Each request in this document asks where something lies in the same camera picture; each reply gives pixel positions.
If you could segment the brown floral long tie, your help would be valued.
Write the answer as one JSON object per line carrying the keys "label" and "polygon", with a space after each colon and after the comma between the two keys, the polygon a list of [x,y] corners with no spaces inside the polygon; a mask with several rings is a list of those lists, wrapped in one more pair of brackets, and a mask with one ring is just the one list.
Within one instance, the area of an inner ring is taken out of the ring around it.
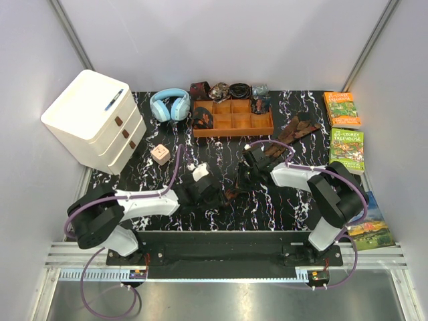
{"label": "brown floral long tie", "polygon": [[[300,140],[301,138],[321,129],[321,125],[315,123],[309,114],[307,113],[298,113],[296,114],[290,123],[281,131],[278,138],[275,142],[272,142],[266,150],[263,150],[266,156],[271,156],[278,162],[281,162],[280,157],[284,154],[287,147],[294,143],[295,141]],[[260,142],[253,142],[250,144],[249,148],[260,148]],[[238,195],[243,193],[250,193],[255,189],[255,185],[251,189],[239,189],[239,165],[237,169],[237,176],[235,177],[233,186],[225,192],[225,197],[227,198],[227,205],[231,204]]]}

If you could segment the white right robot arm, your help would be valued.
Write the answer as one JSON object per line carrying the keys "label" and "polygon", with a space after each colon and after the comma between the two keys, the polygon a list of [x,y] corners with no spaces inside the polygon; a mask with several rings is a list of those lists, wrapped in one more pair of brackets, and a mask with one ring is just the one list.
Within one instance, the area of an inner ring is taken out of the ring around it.
{"label": "white right robot arm", "polygon": [[244,163],[239,167],[237,184],[243,189],[252,183],[271,183],[312,194],[321,214],[308,236],[305,260],[318,265],[328,256],[327,249],[343,234],[354,217],[368,211],[369,197],[353,175],[340,162],[309,167],[289,162],[275,162],[260,147],[247,146]]}

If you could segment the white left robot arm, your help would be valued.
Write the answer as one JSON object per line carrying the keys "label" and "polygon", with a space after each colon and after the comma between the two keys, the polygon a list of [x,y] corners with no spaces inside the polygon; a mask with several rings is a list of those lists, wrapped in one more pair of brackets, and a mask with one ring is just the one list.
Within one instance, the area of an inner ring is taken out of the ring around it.
{"label": "white left robot arm", "polygon": [[73,237],[80,249],[106,247],[131,265],[144,258],[144,248],[134,232],[120,224],[137,217],[171,216],[179,209],[202,211],[218,209],[227,203],[222,188],[208,174],[195,180],[189,177],[170,189],[157,191],[114,190],[99,185],[87,192],[67,210]]}

